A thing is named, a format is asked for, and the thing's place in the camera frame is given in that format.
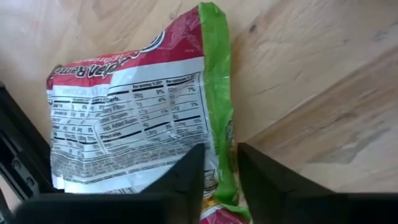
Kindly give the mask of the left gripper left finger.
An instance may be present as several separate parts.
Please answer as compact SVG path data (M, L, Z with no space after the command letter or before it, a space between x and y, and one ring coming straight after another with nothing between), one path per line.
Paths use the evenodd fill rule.
M205 145L194 145L165 174L142 193L179 193L202 195L204 188Z

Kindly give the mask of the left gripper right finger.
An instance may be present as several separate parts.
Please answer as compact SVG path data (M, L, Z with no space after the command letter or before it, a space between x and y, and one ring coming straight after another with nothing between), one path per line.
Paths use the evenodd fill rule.
M337 224L345 207L330 189L246 143L237 146L239 179L254 224Z

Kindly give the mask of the green and red ramen pack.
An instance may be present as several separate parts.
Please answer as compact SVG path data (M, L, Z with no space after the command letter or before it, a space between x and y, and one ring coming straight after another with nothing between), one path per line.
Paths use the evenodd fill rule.
M147 47L55 67L47 78L52 184L138 193L203 144L200 224L248 224L234 178L231 44L224 12L202 2Z

